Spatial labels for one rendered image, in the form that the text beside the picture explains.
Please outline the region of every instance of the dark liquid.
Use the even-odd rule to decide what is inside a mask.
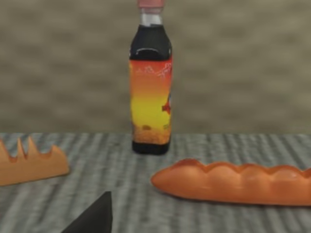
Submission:
[[[171,42],[163,25],[138,27],[130,49],[130,60],[166,61],[170,59],[171,54]],[[169,147],[170,141],[163,145],[132,142],[133,151],[139,154],[162,155]]]

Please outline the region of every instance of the orange plastic object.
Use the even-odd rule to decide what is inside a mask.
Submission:
[[[181,198],[265,205],[311,206],[311,168],[271,168],[185,159],[157,172],[151,183]]]
[[[52,146],[48,153],[40,153],[28,138],[28,152],[25,153],[20,139],[17,141],[17,155],[12,157],[0,140],[0,186],[45,179],[69,173],[65,154]]]

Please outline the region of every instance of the red label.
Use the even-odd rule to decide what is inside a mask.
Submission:
[[[130,61],[133,141],[166,144],[171,136],[172,58]]]

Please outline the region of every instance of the black object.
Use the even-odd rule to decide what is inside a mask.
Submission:
[[[171,55],[172,45],[163,25],[139,25],[131,44],[130,60],[166,61]],[[163,145],[132,141],[133,151],[139,154],[163,155],[169,147],[170,141]]]
[[[61,233],[111,233],[112,198],[105,192]]]

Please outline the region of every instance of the black triangular object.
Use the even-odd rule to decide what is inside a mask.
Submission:
[[[111,233],[112,198],[105,192],[61,233]]]

